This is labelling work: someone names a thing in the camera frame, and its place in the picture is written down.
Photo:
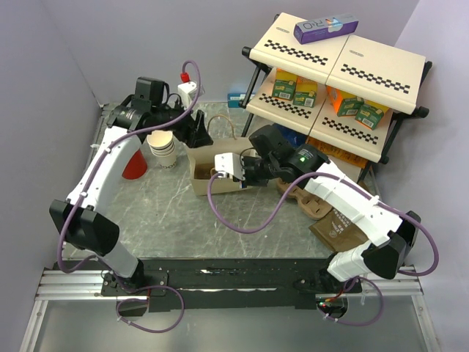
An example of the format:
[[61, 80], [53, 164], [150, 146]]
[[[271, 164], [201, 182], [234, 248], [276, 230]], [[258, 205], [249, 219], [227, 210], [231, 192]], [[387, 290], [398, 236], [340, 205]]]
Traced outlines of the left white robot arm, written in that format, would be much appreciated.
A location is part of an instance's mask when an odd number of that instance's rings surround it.
[[189, 148], [213, 144], [204, 113], [192, 115], [201, 94], [202, 85], [183, 73], [178, 99], [170, 106], [166, 82], [140, 77], [135, 92], [110, 111], [102, 142], [78, 185], [66, 199], [55, 199], [49, 207], [59, 231], [56, 263], [61, 271], [71, 274], [83, 266], [79, 263], [70, 268], [64, 263], [63, 248], [70, 244], [90, 252], [88, 258], [110, 270], [127, 294], [143, 290], [144, 264], [120, 242], [119, 226], [106, 218], [105, 212], [129, 161], [153, 131], [171, 131]]

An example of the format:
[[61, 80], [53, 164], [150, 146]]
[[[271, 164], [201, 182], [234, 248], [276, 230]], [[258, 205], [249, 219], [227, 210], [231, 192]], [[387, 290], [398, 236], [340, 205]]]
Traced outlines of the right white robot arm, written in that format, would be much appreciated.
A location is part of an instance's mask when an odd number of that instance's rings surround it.
[[269, 180], [298, 182], [301, 189], [319, 197], [351, 221], [366, 236], [359, 246], [337, 252], [320, 274], [320, 284], [336, 292], [348, 279], [373, 273], [393, 279], [416, 239], [417, 216], [386, 210], [368, 191], [351, 181], [324, 153], [310, 144], [293, 147], [281, 132], [266, 125], [249, 136], [255, 157], [243, 157], [244, 178], [249, 186]]

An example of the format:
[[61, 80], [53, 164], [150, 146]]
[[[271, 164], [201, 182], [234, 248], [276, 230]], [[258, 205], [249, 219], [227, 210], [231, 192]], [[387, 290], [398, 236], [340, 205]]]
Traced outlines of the kraft paper bag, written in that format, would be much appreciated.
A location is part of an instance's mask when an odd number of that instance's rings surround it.
[[240, 155], [244, 151], [244, 156], [253, 156], [255, 150], [248, 150], [252, 147], [246, 137], [235, 136], [235, 126], [225, 115], [219, 114], [211, 117], [207, 123], [207, 130], [215, 117], [223, 117], [231, 127], [231, 136], [217, 139], [213, 137], [213, 144], [197, 148], [185, 147], [189, 162], [190, 181], [196, 196], [205, 196], [210, 178], [215, 174], [215, 156], [224, 153], [234, 153]]

